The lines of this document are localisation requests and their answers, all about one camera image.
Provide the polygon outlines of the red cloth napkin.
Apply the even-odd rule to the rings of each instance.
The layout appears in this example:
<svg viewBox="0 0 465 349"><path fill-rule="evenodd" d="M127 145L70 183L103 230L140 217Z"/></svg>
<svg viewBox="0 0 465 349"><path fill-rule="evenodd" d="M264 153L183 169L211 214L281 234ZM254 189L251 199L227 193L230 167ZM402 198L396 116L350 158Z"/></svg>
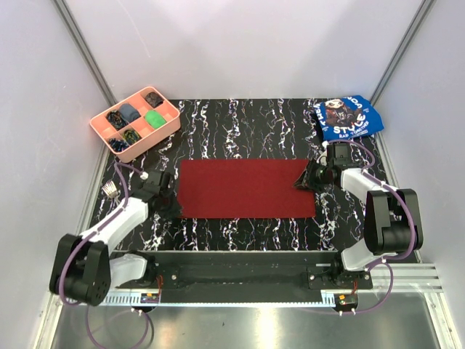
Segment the red cloth napkin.
<svg viewBox="0 0 465 349"><path fill-rule="evenodd" d="M196 159L180 164L177 198L195 219L286 219L316 215L313 192L294 187L305 159Z"/></svg>

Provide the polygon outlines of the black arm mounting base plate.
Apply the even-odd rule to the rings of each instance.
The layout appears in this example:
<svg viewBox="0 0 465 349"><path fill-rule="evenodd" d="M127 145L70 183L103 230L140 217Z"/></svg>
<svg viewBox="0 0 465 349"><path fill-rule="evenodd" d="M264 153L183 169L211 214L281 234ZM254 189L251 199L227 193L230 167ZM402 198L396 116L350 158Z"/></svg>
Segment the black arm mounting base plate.
<svg viewBox="0 0 465 349"><path fill-rule="evenodd" d="M151 252L154 263L141 281L125 289L161 287L168 306L225 307L269 303L308 306L330 303L323 292L373 288L369 273L348 272L337 252Z"/></svg>

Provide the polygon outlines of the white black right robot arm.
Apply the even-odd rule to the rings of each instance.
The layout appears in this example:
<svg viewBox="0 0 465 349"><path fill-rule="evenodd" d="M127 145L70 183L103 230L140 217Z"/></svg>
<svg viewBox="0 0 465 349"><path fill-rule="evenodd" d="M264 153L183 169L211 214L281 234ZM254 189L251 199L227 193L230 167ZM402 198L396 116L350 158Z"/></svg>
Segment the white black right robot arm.
<svg viewBox="0 0 465 349"><path fill-rule="evenodd" d="M345 190L365 205L363 237L339 252L322 274L338 288L346 288L368 271L390 260L404 260L421 248L424 238L419 200L412 189L399 189L378 179L369 167L351 156L355 142L325 142L325 150L310 160L294 187L322 191L328 185Z"/></svg>

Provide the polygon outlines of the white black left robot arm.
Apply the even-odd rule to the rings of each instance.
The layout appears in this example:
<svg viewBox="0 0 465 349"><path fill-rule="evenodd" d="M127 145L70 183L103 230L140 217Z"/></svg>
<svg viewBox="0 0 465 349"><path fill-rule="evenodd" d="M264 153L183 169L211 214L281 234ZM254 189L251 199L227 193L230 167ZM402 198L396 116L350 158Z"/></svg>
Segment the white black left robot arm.
<svg viewBox="0 0 465 349"><path fill-rule="evenodd" d="M176 218L181 206L174 192L174 177L165 171L143 172L134 190L100 222L79 235L64 235L58 242L49 290L69 305L99 305L108 292L134 282L142 288L157 278L155 258L131 250L112 258L116 247L137 226L153 215Z"/></svg>

